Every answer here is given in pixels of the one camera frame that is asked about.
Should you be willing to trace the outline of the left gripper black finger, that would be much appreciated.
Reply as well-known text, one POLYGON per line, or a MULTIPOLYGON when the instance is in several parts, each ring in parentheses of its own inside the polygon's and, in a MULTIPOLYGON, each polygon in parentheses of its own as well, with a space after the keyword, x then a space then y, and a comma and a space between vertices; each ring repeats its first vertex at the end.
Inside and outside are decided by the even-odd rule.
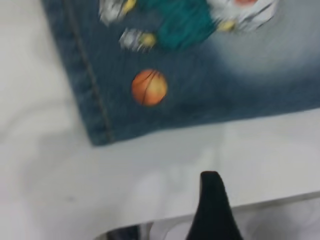
POLYGON ((189 230, 190 240, 241 240, 226 189, 216 171, 200 174, 199 203, 189 230))

